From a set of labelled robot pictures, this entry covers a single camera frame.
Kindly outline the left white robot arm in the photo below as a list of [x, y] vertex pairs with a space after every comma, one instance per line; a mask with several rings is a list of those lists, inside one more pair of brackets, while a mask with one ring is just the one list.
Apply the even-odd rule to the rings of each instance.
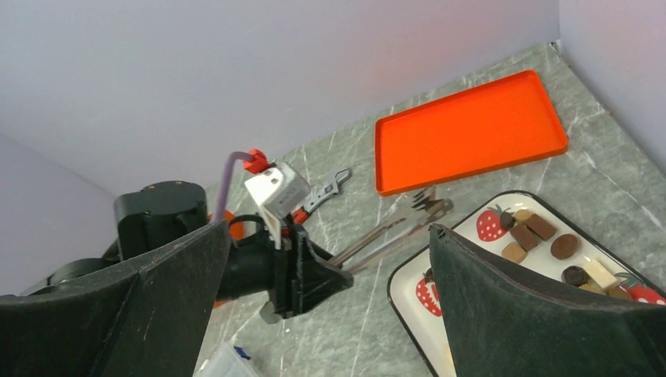
[[[163, 181], [121, 195], [114, 202], [114, 212], [117, 239], [101, 257], [70, 262], [27, 293], [46, 293], [65, 281], [153, 251], [204, 227], [211, 219], [203, 188], [185, 181]], [[308, 313], [353, 286], [351, 274], [306, 234], [302, 225], [306, 210], [300, 208], [284, 219], [280, 247], [259, 214], [225, 213], [223, 218], [230, 228], [252, 222], [255, 232], [232, 236], [216, 305], [265, 291], [268, 311], [287, 319]]]

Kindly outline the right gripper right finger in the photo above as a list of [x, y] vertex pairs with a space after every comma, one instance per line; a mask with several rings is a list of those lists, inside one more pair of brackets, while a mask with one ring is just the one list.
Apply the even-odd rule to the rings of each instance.
[[430, 227], [459, 376], [662, 376], [665, 308], [569, 286]]

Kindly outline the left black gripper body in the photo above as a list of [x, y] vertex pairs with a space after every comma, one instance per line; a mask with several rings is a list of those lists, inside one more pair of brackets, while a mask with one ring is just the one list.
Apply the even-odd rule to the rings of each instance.
[[218, 300], [229, 302], [265, 291], [272, 312], [287, 319], [308, 313], [353, 286], [353, 276], [329, 262], [332, 255], [314, 243], [302, 225], [291, 225], [275, 248], [267, 230], [230, 247]]

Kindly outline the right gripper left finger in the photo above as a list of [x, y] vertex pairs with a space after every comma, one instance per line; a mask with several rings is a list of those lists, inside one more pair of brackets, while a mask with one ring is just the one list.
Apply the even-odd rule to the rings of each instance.
[[42, 293], [2, 296], [2, 375], [192, 375], [230, 243], [218, 221]]

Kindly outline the orange tray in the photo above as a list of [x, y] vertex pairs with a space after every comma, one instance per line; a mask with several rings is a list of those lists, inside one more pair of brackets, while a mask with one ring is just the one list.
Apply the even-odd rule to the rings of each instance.
[[569, 140], [534, 70], [381, 118], [375, 187], [382, 196], [561, 155]]

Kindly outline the metal tongs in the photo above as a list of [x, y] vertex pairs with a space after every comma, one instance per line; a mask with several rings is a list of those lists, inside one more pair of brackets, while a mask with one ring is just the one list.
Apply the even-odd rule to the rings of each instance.
[[[350, 274], [360, 273], [387, 255], [394, 253], [405, 241], [429, 224], [443, 218], [453, 208], [454, 203], [451, 199], [442, 199], [437, 196], [435, 186], [426, 187], [412, 196], [409, 207], [396, 211], [380, 221], [376, 227], [334, 255], [328, 262]], [[363, 258], [352, 264], [348, 263], [350, 259], [382, 237], [386, 239], [372, 248]]]

